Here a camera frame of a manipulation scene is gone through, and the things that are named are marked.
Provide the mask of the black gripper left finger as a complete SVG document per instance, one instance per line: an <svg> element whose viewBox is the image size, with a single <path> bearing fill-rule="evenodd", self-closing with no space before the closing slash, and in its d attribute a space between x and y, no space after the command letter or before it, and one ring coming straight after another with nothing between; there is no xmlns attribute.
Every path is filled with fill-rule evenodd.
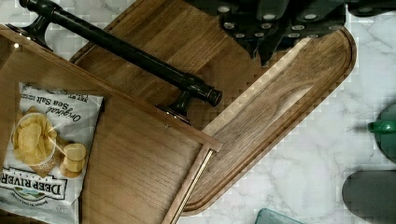
<svg viewBox="0 0 396 224"><path fill-rule="evenodd" d="M257 20L249 14L225 14L220 17L220 26L250 56L255 59L262 41L271 31L271 23Z"/></svg>

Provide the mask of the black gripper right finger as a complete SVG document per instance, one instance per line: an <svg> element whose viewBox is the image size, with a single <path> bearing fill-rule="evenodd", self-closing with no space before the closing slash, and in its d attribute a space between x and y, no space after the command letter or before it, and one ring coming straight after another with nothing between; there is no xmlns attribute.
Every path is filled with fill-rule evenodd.
<svg viewBox="0 0 396 224"><path fill-rule="evenodd" d="M301 18L282 19L257 48L261 66L265 66L276 51L292 47L297 39L329 35L341 29L345 23L344 12L331 12L323 17L308 13Z"/></svg>

